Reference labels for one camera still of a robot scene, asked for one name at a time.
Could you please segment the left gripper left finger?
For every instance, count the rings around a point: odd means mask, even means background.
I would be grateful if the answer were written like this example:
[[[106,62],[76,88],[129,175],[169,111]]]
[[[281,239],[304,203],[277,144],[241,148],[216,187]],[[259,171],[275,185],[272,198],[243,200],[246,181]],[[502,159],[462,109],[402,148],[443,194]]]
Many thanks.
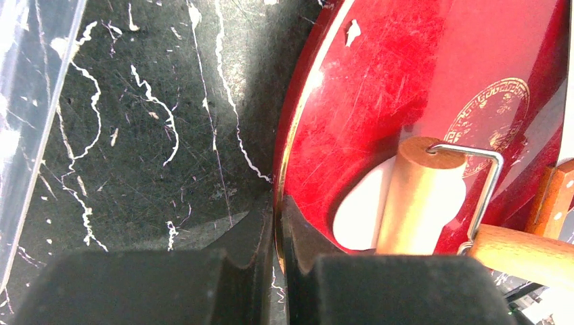
[[[74,253],[50,264],[14,324],[262,324],[273,221],[257,204],[199,251]]]

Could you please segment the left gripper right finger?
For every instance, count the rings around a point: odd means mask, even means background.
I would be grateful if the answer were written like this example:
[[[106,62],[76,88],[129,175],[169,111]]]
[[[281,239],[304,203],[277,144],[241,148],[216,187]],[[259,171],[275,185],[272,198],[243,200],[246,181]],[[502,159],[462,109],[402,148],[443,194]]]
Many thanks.
[[[291,324],[527,324],[476,260],[348,255],[286,196],[282,250]]]

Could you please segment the white dough piece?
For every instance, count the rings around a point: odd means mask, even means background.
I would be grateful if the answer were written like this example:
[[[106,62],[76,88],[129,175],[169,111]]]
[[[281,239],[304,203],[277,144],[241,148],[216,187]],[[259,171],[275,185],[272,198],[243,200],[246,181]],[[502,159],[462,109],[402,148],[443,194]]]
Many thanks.
[[[332,231],[354,251],[430,255],[466,198],[463,168],[417,167],[395,156],[369,171],[337,208]]]

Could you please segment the wooden double-ended rolling pin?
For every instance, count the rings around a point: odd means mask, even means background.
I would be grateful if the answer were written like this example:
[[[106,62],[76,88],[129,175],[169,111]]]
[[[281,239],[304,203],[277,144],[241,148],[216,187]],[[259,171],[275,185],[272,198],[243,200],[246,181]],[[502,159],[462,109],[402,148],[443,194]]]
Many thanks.
[[[573,160],[564,154],[548,171],[527,231],[482,222],[502,172],[503,156],[491,150],[411,137],[397,149],[375,251],[379,255],[430,255],[443,227],[462,208],[467,158],[491,161],[474,208],[467,241],[458,252],[485,267],[536,282],[573,289],[573,245],[559,240],[573,199]]]

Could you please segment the red round tray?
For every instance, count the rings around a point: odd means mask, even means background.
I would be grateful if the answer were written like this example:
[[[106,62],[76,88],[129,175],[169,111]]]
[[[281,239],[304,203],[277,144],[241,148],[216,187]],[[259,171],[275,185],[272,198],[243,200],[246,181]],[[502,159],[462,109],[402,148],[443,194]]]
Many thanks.
[[[499,152],[483,222],[525,230],[564,118],[570,1],[330,1],[279,121],[273,207],[286,198],[336,250],[343,198],[399,142],[427,136]]]

